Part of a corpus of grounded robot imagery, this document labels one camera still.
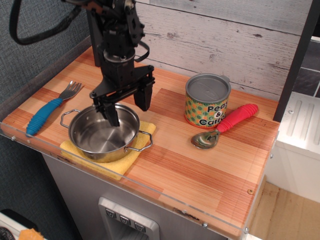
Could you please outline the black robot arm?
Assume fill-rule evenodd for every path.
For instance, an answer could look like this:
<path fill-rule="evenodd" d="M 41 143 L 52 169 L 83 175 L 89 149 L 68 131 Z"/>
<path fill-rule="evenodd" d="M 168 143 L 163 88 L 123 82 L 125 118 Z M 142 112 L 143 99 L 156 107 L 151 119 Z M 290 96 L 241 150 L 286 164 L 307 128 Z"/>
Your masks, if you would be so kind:
<path fill-rule="evenodd" d="M 111 126 L 120 125 L 116 103 L 134 97 L 143 111 L 151 104 L 154 67 L 135 67 L 149 56 L 149 46 L 142 42 L 144 24 L 139 20 L 134 0 L 71 0 L 70 4 L 85 9 L 97 65 L 102 81 L 90 93 L 97 112 Z"/>

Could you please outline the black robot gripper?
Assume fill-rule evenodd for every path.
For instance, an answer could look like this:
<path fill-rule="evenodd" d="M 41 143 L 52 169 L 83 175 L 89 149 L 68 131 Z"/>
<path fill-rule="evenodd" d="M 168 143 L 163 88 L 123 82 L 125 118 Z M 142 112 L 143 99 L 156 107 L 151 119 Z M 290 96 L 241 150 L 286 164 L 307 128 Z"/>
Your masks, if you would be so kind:
<path fill-rule="evenodd" d="M 90 93 L 98 112 L 109 121 L 112 127 L 119 127 L 119 118 L 115 103 L 133 95 L 134 103 L 146 112 L 153 93 L 154 67 L 145 65 L 135 67 L 134 56 L 121 59 L 101 53 L 101 83 Z"/>

